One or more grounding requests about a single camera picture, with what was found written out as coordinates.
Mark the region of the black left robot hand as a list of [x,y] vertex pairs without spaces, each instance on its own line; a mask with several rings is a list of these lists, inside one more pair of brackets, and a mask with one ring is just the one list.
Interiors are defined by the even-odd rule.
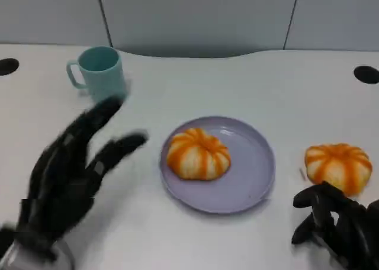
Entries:
[[87,162],[90,140],[123,102],[116,95],[99,102],[44,149],[31,173],[27,197],[20,202],[17,225],[1,227],[1,256],[17,242],[39,258],[57,259],[53,245],[88,214],[106,174],[148,140],[139,131],[110,140]]

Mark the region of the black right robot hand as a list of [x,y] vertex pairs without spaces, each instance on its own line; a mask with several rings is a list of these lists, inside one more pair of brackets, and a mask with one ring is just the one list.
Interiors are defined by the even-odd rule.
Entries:
[[378,269],[378,200],[365,207],[324,181],[296,194],[293,207],[311,213],[295,229],[292,245],[324,247],[344,269]]

